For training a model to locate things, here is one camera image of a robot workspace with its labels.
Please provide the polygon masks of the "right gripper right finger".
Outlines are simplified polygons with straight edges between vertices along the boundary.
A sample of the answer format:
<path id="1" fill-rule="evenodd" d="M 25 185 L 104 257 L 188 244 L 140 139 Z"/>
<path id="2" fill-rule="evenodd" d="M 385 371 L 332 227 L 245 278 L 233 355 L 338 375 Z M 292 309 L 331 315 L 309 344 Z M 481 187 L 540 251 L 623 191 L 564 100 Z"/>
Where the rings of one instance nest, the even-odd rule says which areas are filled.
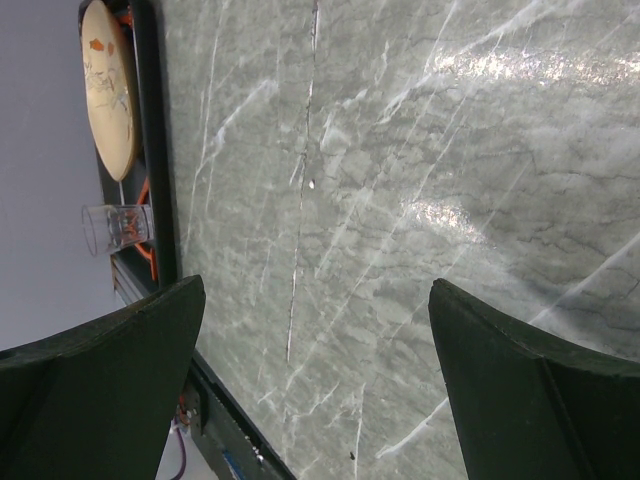
<path id="1" fill-rule="evenodd" d="M 471 479 L 636 479 L 639 365 L 434 281 L 429 318 Z"/>

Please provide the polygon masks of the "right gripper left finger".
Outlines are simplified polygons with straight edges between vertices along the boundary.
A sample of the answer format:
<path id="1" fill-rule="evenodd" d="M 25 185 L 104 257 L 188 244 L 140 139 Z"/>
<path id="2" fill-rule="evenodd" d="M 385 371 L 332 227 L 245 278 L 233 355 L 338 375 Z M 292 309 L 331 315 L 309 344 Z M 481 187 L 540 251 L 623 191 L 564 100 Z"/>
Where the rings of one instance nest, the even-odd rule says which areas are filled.
<path id="1" fill-rule="evenodd" d="M 154 478 L 205 303 L 194 275 L 2 351 L 2 478 Z"/>

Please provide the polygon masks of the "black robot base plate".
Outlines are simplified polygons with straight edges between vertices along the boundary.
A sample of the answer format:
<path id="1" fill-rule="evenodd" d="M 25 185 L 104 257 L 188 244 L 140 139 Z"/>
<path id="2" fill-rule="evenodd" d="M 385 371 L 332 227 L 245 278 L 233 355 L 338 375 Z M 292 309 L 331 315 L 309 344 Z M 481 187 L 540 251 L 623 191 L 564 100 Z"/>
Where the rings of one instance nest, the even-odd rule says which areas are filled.
<path id="1" fill-rule="evenodd" d="M 218 478 L 296 478 L 199 352 L 190 362 L 179 417 Z"/>

